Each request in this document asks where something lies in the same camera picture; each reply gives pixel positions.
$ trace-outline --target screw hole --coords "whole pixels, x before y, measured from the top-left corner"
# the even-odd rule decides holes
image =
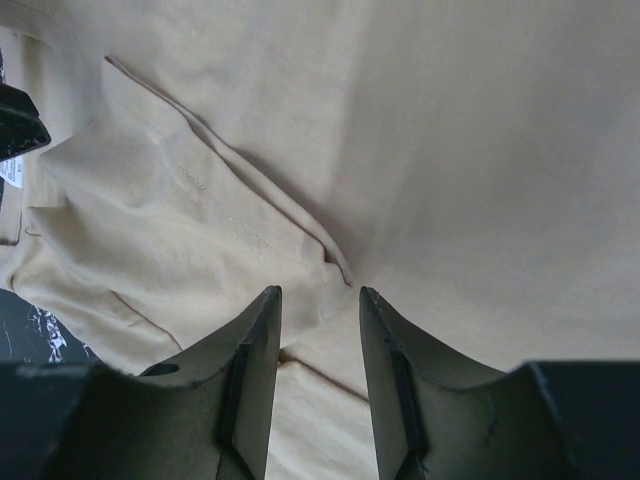
[[[160,375],[169,375],[180,370],[177,363],[158,363],[147,368],[140,376],[142,377],[158,377]]]

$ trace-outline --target garment tag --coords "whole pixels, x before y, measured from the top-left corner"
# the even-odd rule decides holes
[[[0,162],[0,177],[9,182],[9,185],[22,188],[22,168],[22,155]]]

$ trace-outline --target cotton cloth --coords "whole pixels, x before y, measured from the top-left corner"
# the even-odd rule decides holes
[[[108,363],[274,283],[283,357],[360,397],[362,284],[497,368],[640,354],[637,2],[0,0],[0,23],[71,98],[28,85],[70,131],[7,189],[0,284]]]
[[[375,480],[366,401],[297,362],[278,369],[267,480]]]

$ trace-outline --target beige fabric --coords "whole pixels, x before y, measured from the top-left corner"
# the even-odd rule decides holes
[[[268,283],[287,355],[360,395],[347,284],[496,367],[640,353],[638,2],[0,0],[0,22],[76,99],[21,223],[2,206],[2,285],[109,362]]]
[[[278,369],[268,480],[378,478],[371,414],[296,362]]]
[[[261,189],[247,187],[194,133],[197,120],[192,131],[169,103],[101,67],[91,124],[26,172],[4,286],[132,373],[216,330],[268,284],[297,299],[284,306],[283,344],[332,317],[348,287],[325,262],[339,251],[307,233],[328,238],[317,222],[250,166]],[[20,205],[11,192],[5,216]],[[270,203],[283,198],[281,209]]]

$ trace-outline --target black plastic part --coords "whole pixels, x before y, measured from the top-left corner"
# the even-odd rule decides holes
[[[0,478],[264,477],[281,290],[140,377],[0,364]]]
[[[640,363],[529,362],[504,374],[360,296],[381,479],[640,478]]]
[[[29,95],[0,84],[0,162],[51,143]]]

